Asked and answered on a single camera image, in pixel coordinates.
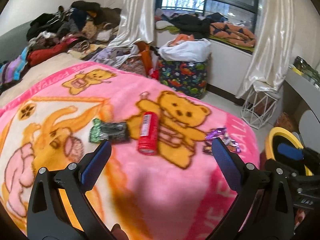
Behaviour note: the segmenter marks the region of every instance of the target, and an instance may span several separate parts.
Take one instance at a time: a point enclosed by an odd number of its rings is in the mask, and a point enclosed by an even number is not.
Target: candy wrapper
[[[239,144],[235,140],[233,140],[227,133],[227,128],[222,127],[222,128],[211,130],[211,132],[209,132],[206,135],[205,137],[206,141],[204,142],[204,147],[203,147],[204,153],[212,155],[212,149],[211,149],[212,140],[217,137],[219,137],[223,141],[223,143],[227,146],[230,152],[237,153],[237,154],[241,152]]]
[[[93,127],[90,129],[89,142],[100,143],[102,140],[108,140],[111,143],[129,142],[130,136],[127,123],[105,123],[98,118],[93,119]]]

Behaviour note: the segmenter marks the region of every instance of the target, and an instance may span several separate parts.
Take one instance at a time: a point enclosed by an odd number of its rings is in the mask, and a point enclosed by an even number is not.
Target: gray sofa
[[[26,34],[30,28],[30,22],[19,25],[0,36],[0,63],[15,60],[28,45]]]

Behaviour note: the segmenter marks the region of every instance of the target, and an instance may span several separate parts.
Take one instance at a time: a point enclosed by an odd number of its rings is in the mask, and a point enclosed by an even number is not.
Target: pile of clothes
[[[119,70],[147,76],[148,65],[143,59],[138,45],[131,48],[105,48],[93,56],[90,61],[112,66]]]
[[[220,13],[199,16],[197,13],[166,14],[157,9],[156,29],[171,33],[193,35],[195,39],[209,38],[252,53],[256,43],[255,35],[244,24],[233,24]]]
[[[56,40],[53,42],[57,46],[60,44],[59,50],[67,46],[67,51],[72,56],[89,60],[94,52],[105,48],[108,42],[116,37],[120,13],[119,8],[102,8],[96,2],[75,1],[67,10],[59,6],[57,13],[44,13],[32,21],[27,40],[36,39],[41,47],[43,41],[39,40],[38,36],[46,31],[55,35]]]
[[[0,63],[0,94],[21,81],[30,67],[62,52],[89,60],[114,39],[121,9],[102,8],[99,3],[75,1],[65,10],[43,13],[30,23],[28,46],[12,62]]]

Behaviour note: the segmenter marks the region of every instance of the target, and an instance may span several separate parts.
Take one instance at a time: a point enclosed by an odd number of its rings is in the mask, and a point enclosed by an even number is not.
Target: red clothing
[[[62,52],[66,52],[67,50],[67,43],[61,42],[50,49],[39,49],[29,53],[27,61],[29,62],[30,67],[33,67]]]

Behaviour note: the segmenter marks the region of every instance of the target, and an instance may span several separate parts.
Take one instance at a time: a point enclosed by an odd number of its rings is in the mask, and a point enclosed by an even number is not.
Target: white curtain
[[[243,96],[252,85],[256,91],[277,93],[289,68],[294,40],[293,0],[260,2],[258,41],[237,98]]]
[[[154,0],[124,0],[117,37],[112,47],[130,47],[138,41],[150,43],[154,37]]]

